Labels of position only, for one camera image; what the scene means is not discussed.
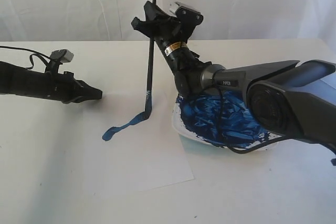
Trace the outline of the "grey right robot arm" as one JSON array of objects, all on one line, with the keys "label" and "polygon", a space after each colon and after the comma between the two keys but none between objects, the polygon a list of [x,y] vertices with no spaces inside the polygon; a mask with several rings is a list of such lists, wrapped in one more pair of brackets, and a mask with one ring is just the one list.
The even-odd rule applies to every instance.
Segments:
[{"label": "grey right robot arm", "polygon": [[203,15],[180,2],[169,13],[144,4],[132,28],[157,44],[184,99],[237,93],[253,118],[277,141],[294,139],[335,151],[335,64],[286,60],[233,69],[203,62],[187,42]]}]

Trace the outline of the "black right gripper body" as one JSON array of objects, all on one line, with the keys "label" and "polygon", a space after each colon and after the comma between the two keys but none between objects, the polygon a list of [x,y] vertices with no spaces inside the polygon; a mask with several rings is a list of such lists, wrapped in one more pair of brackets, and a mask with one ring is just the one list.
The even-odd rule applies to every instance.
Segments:
[{"label": "black right gripper body", "polygon": [[199,55],[187,46],[194,29],[202,22],[202,16],[197,16],[195,21],[182,21],[172,16],[151,20],[154,40],[174,76],[180,95],[196,95],[212,87],[202,84],[202,74],[211,62],[200,61]]}]

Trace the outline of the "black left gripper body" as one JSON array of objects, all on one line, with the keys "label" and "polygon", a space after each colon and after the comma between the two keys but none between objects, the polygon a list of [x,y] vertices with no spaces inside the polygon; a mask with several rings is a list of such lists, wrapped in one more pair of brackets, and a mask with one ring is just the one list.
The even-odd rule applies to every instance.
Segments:
[{"label": "black left gripper body", "polygon": [[79,98],[72,72],[51,74],[19,68],[15,70],[15,94],[24,97],[74,102]]}]

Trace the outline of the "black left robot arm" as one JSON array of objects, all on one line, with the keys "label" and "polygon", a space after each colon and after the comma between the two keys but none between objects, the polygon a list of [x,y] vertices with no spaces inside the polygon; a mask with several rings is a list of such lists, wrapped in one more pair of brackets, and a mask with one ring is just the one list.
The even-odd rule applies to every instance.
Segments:
[{"label": "black left robot arm", "polygon": [[13,94],[64,104],[102,99],[103,92],[82,80],[76,80],[72,72],[37,72],[10,63],[1,62],[1,94]]}]

